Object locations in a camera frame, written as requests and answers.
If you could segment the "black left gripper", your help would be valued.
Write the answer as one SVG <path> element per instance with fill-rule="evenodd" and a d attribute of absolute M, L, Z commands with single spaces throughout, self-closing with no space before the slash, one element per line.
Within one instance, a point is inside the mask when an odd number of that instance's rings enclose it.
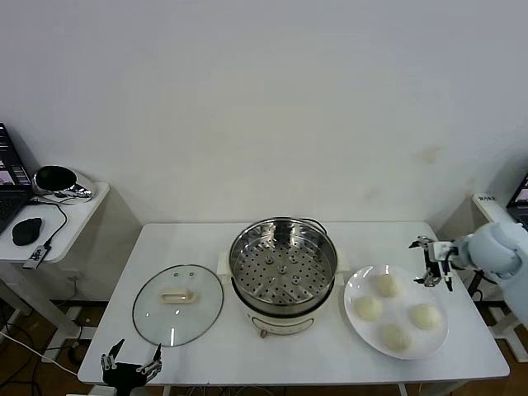
<path fill-rule="evenodd" d="M 116 363 L 116 357 L 125 339 L 122 338 L 111 347 L 107 354 L 101 355 L 103 382 L 116 389 L 134 389 L 147 384 L 147 378 L 154 378 L 162 369 L 162 344 L 158 344 L 153 359 L 146 365 L 132 363 Z"/>

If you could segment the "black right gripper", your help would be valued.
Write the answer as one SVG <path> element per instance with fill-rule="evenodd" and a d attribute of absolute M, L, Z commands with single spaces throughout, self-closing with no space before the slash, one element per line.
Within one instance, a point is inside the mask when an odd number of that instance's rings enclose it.
<path fill-rule="evenodd" d="M 434 247 L 434 240 L 423 235 L 418 236 L 408 247 L 409 249 L 423 248 L 424 250 L 426 272 L 422 277 L 413 280 L 415 283 L 423 285 L 424 287 L 435 287 L 443 277 L 442 260 L 436 258 Z"/>

